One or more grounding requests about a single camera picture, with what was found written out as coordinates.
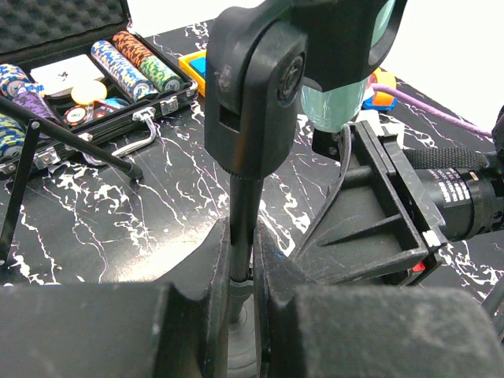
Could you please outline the black microphone desk stand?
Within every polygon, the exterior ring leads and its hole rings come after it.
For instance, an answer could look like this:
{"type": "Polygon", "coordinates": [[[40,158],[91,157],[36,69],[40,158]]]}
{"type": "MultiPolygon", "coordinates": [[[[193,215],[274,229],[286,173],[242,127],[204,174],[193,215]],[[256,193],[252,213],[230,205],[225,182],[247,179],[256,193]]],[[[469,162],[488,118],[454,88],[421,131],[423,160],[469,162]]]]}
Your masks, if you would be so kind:
{"type": "Polygon", "coordinates": [[[264,179],[291,151],[303,84],[327,93],[365,82],[395,40],[403,1],[265,1],[215,20],[206,58],[205,148],[230,177],[230,216],[213,250],[224,326],[254,300],[248,376],[304,377],[294,281],[302,274],[255,228],[264,179]]]}

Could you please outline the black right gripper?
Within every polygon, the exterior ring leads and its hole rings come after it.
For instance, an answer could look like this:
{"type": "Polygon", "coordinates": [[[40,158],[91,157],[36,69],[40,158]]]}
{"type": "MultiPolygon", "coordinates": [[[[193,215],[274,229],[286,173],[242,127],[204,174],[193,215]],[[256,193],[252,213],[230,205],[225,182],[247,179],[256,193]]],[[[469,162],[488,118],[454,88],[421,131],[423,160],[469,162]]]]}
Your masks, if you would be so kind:
{"type": "MultiPolygon", "coordinates": [[[[391,163],[391,181],[406,209],[388,187],[356,187],[355,127],[345,126],[351,147],[343,190],[325,216],[312,222],[305,240],[290,255],[309,278],[321,284],[342,284],[409,269],[403,283],[417,285],[440,266],[439,250],[447,244],[503,229],[501,150],[404,150],[397,134],[374,128],[368,121],[362,126],[391,163]],[[432,249],[429,254],[419,233],[432,249]]],[[[328,189],[335,189],[339,178],[344,140],[344,131],[313,133],[313,152],[337,165],[328,189]]]]}

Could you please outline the mint green toy microphone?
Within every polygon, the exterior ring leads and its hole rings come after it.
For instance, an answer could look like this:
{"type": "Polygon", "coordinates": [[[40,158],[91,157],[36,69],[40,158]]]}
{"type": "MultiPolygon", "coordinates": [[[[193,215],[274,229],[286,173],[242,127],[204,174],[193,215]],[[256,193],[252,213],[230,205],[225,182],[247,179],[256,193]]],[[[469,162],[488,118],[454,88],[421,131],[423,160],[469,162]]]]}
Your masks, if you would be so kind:
{"type": "Polygon", "coordinates": [[[301,103],[316,129],[339,132],[361,108],[371,73],[395,41],[405,1],[323,1],[295,16],[308,35],[301,103]]]}

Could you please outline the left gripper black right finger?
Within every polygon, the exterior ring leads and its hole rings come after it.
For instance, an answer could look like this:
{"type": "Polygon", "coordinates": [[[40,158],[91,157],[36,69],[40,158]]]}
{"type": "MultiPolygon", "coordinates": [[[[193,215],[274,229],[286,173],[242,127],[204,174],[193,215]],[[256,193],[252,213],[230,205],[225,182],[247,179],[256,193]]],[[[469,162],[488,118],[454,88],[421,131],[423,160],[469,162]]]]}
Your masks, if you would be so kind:
{"type": "Polygon", "coordinates": [[[451,288],[324,286],[254,233],[260,377],[500,377],[488,315],[451,288]]]}

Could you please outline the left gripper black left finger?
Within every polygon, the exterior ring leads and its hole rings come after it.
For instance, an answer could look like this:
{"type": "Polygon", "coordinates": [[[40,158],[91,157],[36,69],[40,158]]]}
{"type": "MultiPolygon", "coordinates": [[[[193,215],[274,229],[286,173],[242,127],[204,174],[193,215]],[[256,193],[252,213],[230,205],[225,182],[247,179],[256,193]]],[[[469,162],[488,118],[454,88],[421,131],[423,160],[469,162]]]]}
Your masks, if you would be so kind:
{"type": "Polygon", "coordinates": [[[152,282],[1,289],[4,377],[224,377],[229,222],[152,282]]]}

